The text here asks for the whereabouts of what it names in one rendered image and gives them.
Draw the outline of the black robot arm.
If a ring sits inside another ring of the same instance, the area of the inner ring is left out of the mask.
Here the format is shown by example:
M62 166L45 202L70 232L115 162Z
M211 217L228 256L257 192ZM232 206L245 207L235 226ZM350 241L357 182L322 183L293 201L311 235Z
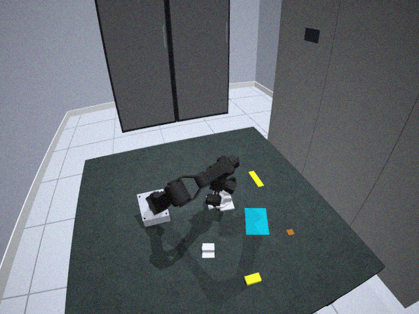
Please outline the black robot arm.
M164 191L152 192L146 197L149 204L150 211L154 215L157 215L165 210L172 204L174 207L182 207L191 201L195 200L202 189L209 186L212 181L220 181L224 177L224 183L221 186L225 192L233 194L237 187L236 177L227 177L234 174L234 171L240 165L239 157L234 155L230 157L220 156L217 162L209 166L206 170L201 171L196 175L182 175L176 178L174 181L167 183ZM194 178L199 189L193 198L189 195L185 188L181 178Z

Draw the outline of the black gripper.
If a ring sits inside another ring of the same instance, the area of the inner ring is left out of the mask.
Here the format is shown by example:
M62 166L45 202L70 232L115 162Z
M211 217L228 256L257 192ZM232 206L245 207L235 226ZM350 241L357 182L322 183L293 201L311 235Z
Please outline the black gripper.
M214 194L207 194L207 197L206 197L207 205L212 205L213 207L221 205L222 196L220 196L219 194L220 194L220 191L223 191L223 189L221 189L221 186L224 183L224 178L220 181L214 180L210 183L209 189L213 190Z

